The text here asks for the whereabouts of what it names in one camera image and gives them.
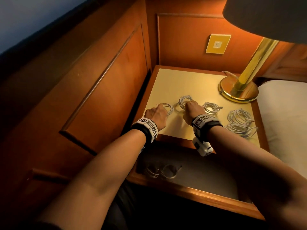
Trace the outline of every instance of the lampshade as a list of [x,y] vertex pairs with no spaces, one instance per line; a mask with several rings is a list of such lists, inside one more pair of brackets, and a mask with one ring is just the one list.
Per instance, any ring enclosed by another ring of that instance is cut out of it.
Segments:
[[253,34],[307,44],[307,0],[227,0],[223,15]]

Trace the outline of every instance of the dark floor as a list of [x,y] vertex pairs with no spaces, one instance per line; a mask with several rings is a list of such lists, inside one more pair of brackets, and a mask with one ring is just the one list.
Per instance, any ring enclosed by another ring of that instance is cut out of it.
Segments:
[[268,229],[265,221],[129,183],[142,229]]

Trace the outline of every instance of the blue-gray wall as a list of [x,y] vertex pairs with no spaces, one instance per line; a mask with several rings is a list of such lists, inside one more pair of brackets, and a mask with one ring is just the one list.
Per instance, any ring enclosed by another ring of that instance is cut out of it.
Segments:
[[86,0],[0,0],[0,54]]

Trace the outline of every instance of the person's left hand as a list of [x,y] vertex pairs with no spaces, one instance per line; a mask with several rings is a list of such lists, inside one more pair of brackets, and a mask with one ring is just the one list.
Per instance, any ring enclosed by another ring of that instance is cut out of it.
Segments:
[[158,107],[148,109],[144,115],[145,118],[151,119],[157,125],[158,131],[162,130],[166,126],[167,110],[160,103]]

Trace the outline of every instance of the hand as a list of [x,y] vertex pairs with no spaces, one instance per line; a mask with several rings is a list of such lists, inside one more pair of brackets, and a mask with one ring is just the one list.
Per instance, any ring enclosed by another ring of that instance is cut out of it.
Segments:
[[202,106],[200,106],[196,101],[192,100],[185,104],[185,114],[183,115],[183,119],[187,124],[192,125],[192,121],[196,116],[205,114],[205,110]]
[[148,109],[144,115],[145,118],[151,119],[157,125],[158,131],[162,130],[166,126],[167,110],[160,103],[158,107]]

